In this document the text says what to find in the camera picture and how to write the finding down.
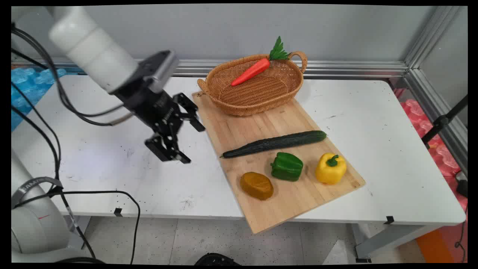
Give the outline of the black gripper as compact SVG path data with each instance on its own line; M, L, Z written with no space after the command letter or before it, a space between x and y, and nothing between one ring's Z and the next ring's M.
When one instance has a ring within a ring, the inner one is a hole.
M140 64L112 95L152 128L154 134L145 140L145 145L159 160L189 164L190 158L178 148L177 133L183 120L198 132L205 131L205 126L198 120L198 107L189 97L183 93L171 96L164 90L174 69L173 64Z

